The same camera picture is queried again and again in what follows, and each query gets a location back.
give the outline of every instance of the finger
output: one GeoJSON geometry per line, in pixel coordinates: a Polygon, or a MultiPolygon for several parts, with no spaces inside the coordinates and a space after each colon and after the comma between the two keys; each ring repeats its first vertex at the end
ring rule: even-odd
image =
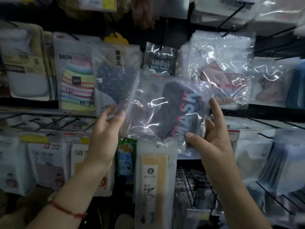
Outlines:
{"type": "Polygon", "coordinates": [[[214,98],[211,98],[209,103],[210,103],[212,113],[214,116],[215,127],[218,129],[227,131],[226,121],[225,121],[224,115],[219,107],[219,104],[217,103],[217,101],[214,98]]]}
{"type": "Polygon", "coordinates": [[[200,152],[201,157],[203,159],[209,159],[213,155],[213,152],[215,152],[215,150],[217,149],[211,143],[207,142],[202,137],[193,133],[187,132],[185,134],[185,138],[192,146],[194,146],[200,152]]]}
{"type": "Polygon", "coordinates": [[[116,109],[116,105],[110,105],[108,106],[102,114],[99,116],[98,120],[96,121],[96,124],[94,126],[94,131],[97,133],[101,133],[104,131],[107,127],[107,117],[108,115],[112,114],[114,110],[116,109]]]}
{"type": "Polygon", "coordinates": [[[214,123],[210,119],[206,119],[205,124],[207,126],[206,135],[208,135],[215,128],[214,123]]]}
{"type": "Polygon", "coordinates": [[[118,134],[124,120],[125,112],[121,111],[109,120],[109,127],[107,128],[107,131],[113,134],[118,134]]]}

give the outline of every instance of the black label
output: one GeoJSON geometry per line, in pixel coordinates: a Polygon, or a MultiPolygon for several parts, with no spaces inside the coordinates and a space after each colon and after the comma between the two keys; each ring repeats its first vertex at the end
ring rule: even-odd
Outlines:
{"type": "Polygon", "coordinates": [[[81,85],[81,77],[72,76],[72,84],[73,85],[81,85]]]}

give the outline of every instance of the red bracelet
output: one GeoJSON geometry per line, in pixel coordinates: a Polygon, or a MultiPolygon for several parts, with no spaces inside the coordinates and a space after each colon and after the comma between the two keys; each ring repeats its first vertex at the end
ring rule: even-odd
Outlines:
{"type": "Polygon", "coordinates": [[[56,202],[54,202],[53,200],[49,201],[48,204],[51,204],[54,208],[56,208],[57,210],[60,210],[68,215],[73,215],[75,219],[84,219],[87,215],[87,213],[85,214],[74,214],[71,211],[61,207],[60,205],[58,205],[56,202]]]}

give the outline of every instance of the person's right hand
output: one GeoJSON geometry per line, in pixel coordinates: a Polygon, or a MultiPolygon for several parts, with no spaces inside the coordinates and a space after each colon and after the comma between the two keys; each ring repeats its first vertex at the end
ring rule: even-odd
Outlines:
{"type": "Polygon", "coordinates": [[[201,161],[206,170],[208,180],[217,192],[227,188],[239,188],[243,182],[234,157],[230,136],[223,113],[217,103],[210,99],[214,123],[206,120],[205,138],[186,133],[187,141],[201,154],[201,161]]]}

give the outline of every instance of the red logo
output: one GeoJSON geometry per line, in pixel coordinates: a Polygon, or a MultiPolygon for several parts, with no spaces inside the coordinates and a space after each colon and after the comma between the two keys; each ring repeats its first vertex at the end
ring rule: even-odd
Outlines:
{"type": "Polygon", "coordinates": [[[50,148],[50,145],[51,145],[50,143],[47,143],[47,144],[44,145],[44,148],[48,149],[48,148],[50,148]]]}

